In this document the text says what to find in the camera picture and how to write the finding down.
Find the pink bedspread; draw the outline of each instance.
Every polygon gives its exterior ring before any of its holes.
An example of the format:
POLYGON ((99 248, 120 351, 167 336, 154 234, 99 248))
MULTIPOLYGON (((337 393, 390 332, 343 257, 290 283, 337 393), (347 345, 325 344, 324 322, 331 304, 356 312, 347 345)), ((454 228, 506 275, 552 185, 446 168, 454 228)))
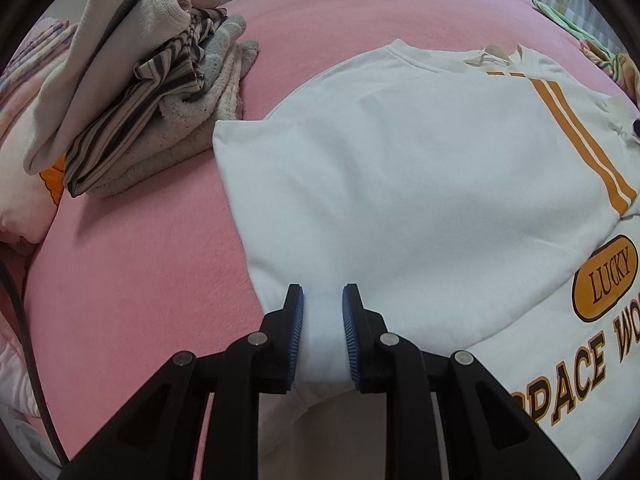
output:
MULTIPOLYGON (((334 64, 401 38, 469 50, 518 43, 622 91, 528 0, 236 0, 260 55, 245 118, 263 118, 334 64)), ((73 456, 175 351, 208 354, 262 318, 216 163, 204 153, 119 196, 63 197, 26 306, 53 421, 73 456)))

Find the black and white striped clothing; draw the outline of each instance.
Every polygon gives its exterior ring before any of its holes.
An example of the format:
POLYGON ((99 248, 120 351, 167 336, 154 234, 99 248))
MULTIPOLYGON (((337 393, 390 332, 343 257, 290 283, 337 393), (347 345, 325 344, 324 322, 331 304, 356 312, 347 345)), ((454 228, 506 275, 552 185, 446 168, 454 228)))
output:
POLYGON ((160 99, 202 88, 200 42, 226 18, 224 9, 192 9, 190 27, 134 69, 135 79, 100 117, 74 139, 65 156, 65 187, 71 196, 87 191, 136 139, 160 99))

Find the orange stripe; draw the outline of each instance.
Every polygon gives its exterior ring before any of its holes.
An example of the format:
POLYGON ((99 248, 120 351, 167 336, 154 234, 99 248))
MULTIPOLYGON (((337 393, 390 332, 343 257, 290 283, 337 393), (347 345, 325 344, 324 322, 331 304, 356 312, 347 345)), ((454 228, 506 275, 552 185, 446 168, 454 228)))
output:
POLYGON ((609 202, 613 209, 615 209, 620 216, 628 209, 628 204, 622 199, 622 197, 618 194, 618 190, 616 189, 616 184, 613 182, 613 178, 609 173, 607 173, 591 156, 587 147, 582 143, 578 133, 572 128, 569 121, 567 121, 566 117, 556 105, 554 99, 551 97, 549 90, 546 89, 545 84, 540 81, 540 79, 531 79, 536 91, 545 102, 546 107, 553 115, 556 123, 560 126, 560 129, 564 132, 567 139, 572 143, 578 154, 582 157, 582 160, 589 166, 593 171, 595 171, 602 181, 604 182, 604 186, 607 189, 607 195, 609 195, 609 202))
POLYGON ((624 177, 622 177, 622 175, 618 173, 618 170, 616 170, 614 165, 611 163, 611 161, 609 160, 609 157, 604 152, 604 150, 600 147, 600 145, 596 142, 596 140, 593 137, 591 137, 591 135, 588 133, 584 125, 578 120, 578 117, 575 116, 574 111, 571 110, 571 107, 569 106, 569 103, 566 101, 564 94, 562 94, 562 89, 560 88, 560 85, 555 81, 547 81, 547 83, 551 87, 553 93, 556 94, 556 97, 558 98, 558 101, 561 104, 562 108, 564 108, 564 111, 572 120, 575 127, 578 128, 578 131, 582 134, 584 139, 587 141, 587 144, 591 147, 591 149, 593 150, 593 153, 596 154, 601 164, 605 166, 611 173, 613 173, 614 177, 618 181, 618 185, 620 186, 622 193, 627 195, 631 200, 635 200, 638 194, 635 192, 635 190, 631 186, 629 186, 629 184, 626 183, 624 177))

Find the stack of folded clothes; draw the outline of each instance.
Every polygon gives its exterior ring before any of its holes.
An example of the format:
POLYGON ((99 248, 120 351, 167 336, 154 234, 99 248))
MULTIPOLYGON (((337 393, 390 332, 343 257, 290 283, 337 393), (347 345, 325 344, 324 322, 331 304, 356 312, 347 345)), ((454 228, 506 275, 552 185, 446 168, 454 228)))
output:
POLYGON ((89 0, 38 96, 27 173, 64 155, 71 196, 107 197, 210 149, 216 120, 241 119, 258 54, 221 2, 89 0))

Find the metal rivet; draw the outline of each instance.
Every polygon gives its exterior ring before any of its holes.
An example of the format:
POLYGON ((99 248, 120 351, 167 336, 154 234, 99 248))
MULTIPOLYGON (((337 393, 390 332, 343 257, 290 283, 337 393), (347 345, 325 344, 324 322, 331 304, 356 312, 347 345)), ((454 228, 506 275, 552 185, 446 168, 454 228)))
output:
POLYGON ((184 366, 188 365, 193 360, 193 354, 191 352, 187 352, 183 350, 182 352, 178 352, 174 354, 174 365, 184 366))
POLYGON ((269 338, 264 332, 254 332, 249 334, 246 338, 250 345, 260 346, 265 344, 269 338))
POLYGON ((456 352, 453 358, 459 362, 461 365, 468 366, 474 361, 474 357, 467 351, 461 350, 460 352, 456 352))
POLYGON ((386 346, 395 346, 400 342, 400 338, 391 332, 385 332, 380 336, 380 342, 386 346))

